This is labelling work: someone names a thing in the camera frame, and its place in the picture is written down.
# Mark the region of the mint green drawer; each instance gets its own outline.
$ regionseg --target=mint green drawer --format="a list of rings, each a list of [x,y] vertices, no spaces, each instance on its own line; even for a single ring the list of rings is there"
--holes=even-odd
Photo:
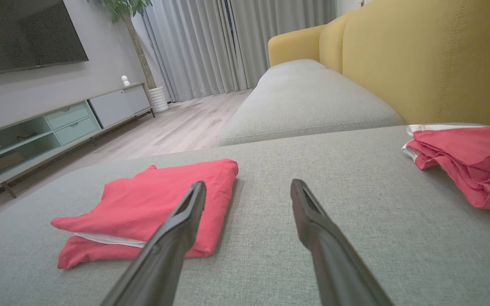
[[[45,115],[46,120],[54,130],[88,116],[84,103],[75,104]]]
[[[66,145],[80,137],[86,136],[96,130],[96,126],[92,121],[92,118],[86,118],[70,126],[62,128],[56,131],[56,136],[62,142],[62,145]]]

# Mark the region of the white figurine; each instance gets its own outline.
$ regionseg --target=white figurine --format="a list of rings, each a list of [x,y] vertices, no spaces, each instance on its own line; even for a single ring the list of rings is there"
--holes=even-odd
[[[122,76],[120,79],[124,82],[124,86],[130,86],[130,81],[128,81],[127,76]]]

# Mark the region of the red fabric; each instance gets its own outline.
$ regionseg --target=red fabric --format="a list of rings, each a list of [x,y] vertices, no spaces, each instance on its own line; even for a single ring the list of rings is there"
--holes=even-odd
[[[207,257],[217,246],[237,172],[237,163],[230,159],[162,169],[151,166],[133,178],[105,184],[101,202],[90,213],[55,218],[51,224],[70,232],[147,241],[190,186],[202,180],[207,187],[205,207],[196,243],[186,257]],[[58,268],[69,269],[98,259],[134,259],[140,251],[133,246],[100,244],[73,236],[60,252]]]
[[[407,147],[420,169],[440,165],[471,205],[490,210],[490,127],[419,130]]]

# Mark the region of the wall-mounted television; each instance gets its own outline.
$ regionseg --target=wall-mounted television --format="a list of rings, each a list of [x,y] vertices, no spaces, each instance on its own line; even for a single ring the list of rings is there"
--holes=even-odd
[[[0,0],[0,74],[87,60],[62,0]]]

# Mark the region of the yellow sofa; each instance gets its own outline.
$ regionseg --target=yellow sofa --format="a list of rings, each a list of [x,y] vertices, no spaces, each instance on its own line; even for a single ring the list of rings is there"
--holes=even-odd
[[[406,124],[490,125],[490,0],[375,0],[268,50],[271,66],[312,59],[340,72]]]

